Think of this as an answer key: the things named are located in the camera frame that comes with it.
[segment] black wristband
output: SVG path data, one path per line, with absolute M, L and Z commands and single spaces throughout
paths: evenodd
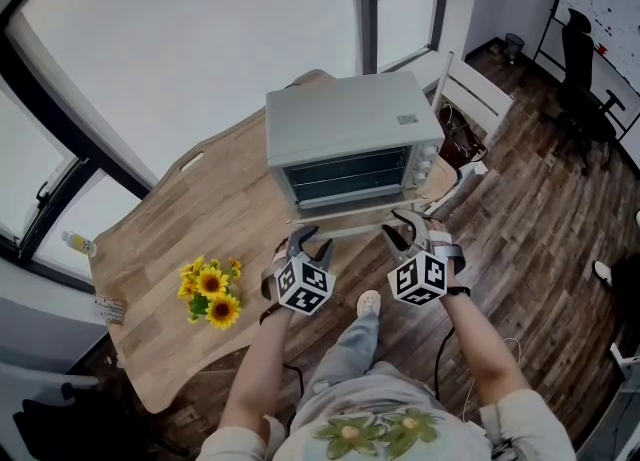
M 272 313 L 276 312 L 277 310 L 280 310 L 280 308 L 282 308 L 282 305 L 280 303 L 272 304 L 269 308 L 267 308 L 264 312 L 262 312 L 260 319 L 258 319 L 258 324 L 262 324 L 262 321 L 264 321 Z
M 466 294 L 471 297 L 471 289 L 469 287 L 449 287 L 447 289 L 448 296 L 457 296 L 458 294 Z

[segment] white sneaker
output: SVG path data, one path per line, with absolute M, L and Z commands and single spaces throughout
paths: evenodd
M 604 265 L 597 260 L 593 263 L 593 272 L 596 276 L 604 281 L 609 287 L 611 287 L 611 268 Z
M 357 307 L 358 317 L 373 312 L 380 315 L 380 293 L 377 290 L 367 290 L 360 294 Z

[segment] oven control knob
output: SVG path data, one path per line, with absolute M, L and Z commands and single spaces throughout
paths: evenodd
M 431 171 L 431 166 L 433 166 L 433 163 L 431 161 L 422 161 L 416 164 L 416 171 L 419 171 L 421 173 L 428 173 L 429 171 Z
M 435 146 L 425 146 L 422 150 L 420 150 L 420 156 L 423 159 L 431 159 L 437 153 L 438 148 Z
M 416 185 L 422 185 L 427 181 L 427 174 L 426 173 L 420 173 L 419 171 L 416 171 L 413 174 L 413 180 L 416 183 Z

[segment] flower bouquet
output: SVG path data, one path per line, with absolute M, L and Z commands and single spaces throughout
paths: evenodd
M 218 260 L 204 262 L 204 256 L 180 269 L 182 284 L 178 297 L 186 299 L 190 323 L 204 316 L 213 326 L 226 330 L 238 320 L 242 309 L 233 283 L 242 276 L 242 264 L 229 259 L 229 267 L 223 270 Z

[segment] oven window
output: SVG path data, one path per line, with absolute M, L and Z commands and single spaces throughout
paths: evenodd
M 291 166 L 286 169 L 298 202 L 401 185 L 410 147 L 390 148 Z

